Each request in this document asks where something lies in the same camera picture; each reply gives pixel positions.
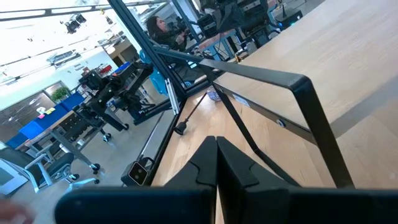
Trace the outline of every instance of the gray chair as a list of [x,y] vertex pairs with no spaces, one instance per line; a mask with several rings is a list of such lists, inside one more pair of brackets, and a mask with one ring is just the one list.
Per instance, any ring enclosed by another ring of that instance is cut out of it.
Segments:
[[23,172],[25,176],[28,176],[36,193],[60,180],[66,180],[69,183],[67,191],[78,188],[79,186],[92,181],[95,184],[100,182],[100,180],[95,178],[76,182],[79,175],[71,174],[71,164],[73,162],[74,155],[70,152],[55,160],[45,168],[42,164],[42,160],[46,156],[46,150],[47,148],[41,150],[37,153],[37,157],[33,158],[19,150],[5,147],[4,149],[0,149],[0,158],[15,165],[19,168],[20,172]]

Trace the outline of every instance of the metal rail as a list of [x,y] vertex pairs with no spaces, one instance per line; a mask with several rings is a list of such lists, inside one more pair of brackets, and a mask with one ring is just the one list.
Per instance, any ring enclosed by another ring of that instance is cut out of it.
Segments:
[[[144,6],[148,4],[158,4],[167,2],[167,0],[153,0],[153,1],[140,1],[126,3],[127,7],[133,6]],[[3,11],[0,12],[0,22],[4,21],[14,21],[21,19],[34,19],[49,16],[62,16],[68,14],[79,14],[84,12],[94,12],[100,10],[112,9],[109,4],[101,5],[90,5],[90,6],[71,6],[71,7],[56,7],[56,8],[46,8],[46,9],[25,9],[16,11]]]

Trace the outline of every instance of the blue panel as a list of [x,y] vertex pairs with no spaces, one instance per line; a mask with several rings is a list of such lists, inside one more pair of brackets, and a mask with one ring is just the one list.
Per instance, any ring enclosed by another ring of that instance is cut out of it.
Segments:
[[80,103],[82,103],[84,101],[84,97],[82,97],[79,93],[74,93],[71,96],[69,96],[68,98],[64,99],[60,105],[63,106],[63,108],[69,112],[73,109],[74,106],[79,105]]
[[8,142],[6,142],[6,145],[15,149],[16,147],[23,144],[26,140],[28,140],[28,138],[24,134],[18,133],[16,136],[14,136],[10,140],[8,140]]
[[33,121],[29,122],[29,124],[21,128],[19,132],[29,139],[33,139],[68,113],[60,104],[55,105],[54,109],[55,111],[52,113],[44,114],[44,118],[42,119],[35,118]]

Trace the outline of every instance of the wall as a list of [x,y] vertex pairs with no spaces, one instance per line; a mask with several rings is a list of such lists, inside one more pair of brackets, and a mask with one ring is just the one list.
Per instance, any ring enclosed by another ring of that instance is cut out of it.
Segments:
[[101,64],[111,65],[113,70],[118,68],[102,48],[97,48],[83,53],[80,58],[66,63],[61,68],[46,68],[28,77],[21,78],[16,83],[0,86],[0,110],[59,81],[62,81],[71,90],[79,84],[78,81],[84,67],[93,69]]
[[109,56],[111,58],[119,57],[122,60],[122,62],[125,63],[127,60],[123,57],[123,55],[121,55],[121,52],[126,50],[131,45],[132,44],[130,43],[130,41],[128,39],[126,39],[123,42],[121,42],[120,44],[113,46],[114,52],[112,52]]

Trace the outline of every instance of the desk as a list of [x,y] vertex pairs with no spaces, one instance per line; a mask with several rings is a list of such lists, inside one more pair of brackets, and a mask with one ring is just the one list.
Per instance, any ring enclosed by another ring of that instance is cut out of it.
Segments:
[[[38,136],[36,136],[35,138],[28,140],[24,143],[25,146],[27,147],[31,147],[33,149],[35,149],[36,151],[38,151],[38,149],[36,149],[33,145],[34,143],[38,142],[39,140],[41,140],[42,138],[46,137],[47,135],[51,135],[53,136],[56,140],[58,140],[61,144],[63,144],[71,153],[73,153],[77,159],[83,161],[84,163],[86,163],[87,165],[89,165],[91,168],[96,167],[96,165],[94,165],[85,155],[83,155],[80,150],[75,147],[72,143],[70,143],[65,137],[62,136],[62,134],[60,134],[56,127],[62,123],[62,121],[66,120],[70,115],[72,115],[74,112],[73,111],[69,111],[66,115],[64,115],[62,118],[60,118],[57,122],[53,123],[50,127],[48,127],[46,130],[44,130],[42,133],[40,133]],[[98,133],[98,131],[101,130],[101,128],[98,128],[97,131],[95,131],[92,135],[94,136],[96,133]],[[87,140],[85,142],[85,144],[81,147],[81,149],[83,149],[84,146],[86,146],[88,144],[88,142],[90,140]]]
[[[398,84],[396,10],[391,1],[325,1],[241,63],[312,80],[356,185],[364,176],[359,167],[366,167],[372,181],[398,186],[392,160],[398,126],[388,121],[397,118],[391,106]],[[308,128],[287,90],[230,73],[215,83]]]
[[[397,10],[394,1],[326,0],[241,62],[312,79],[356,188],[398,188]],[[215,82],[308,127],[287,90],[230,73]],[[199,97],[189,99],[180,121]],[[316,145],[231,101],[259,148],[297,182],[334,186]],[[207,135],[225,136],[259,162],[224,106],[204,102],[187,133],[173,133],[154,185],[173,177]]]

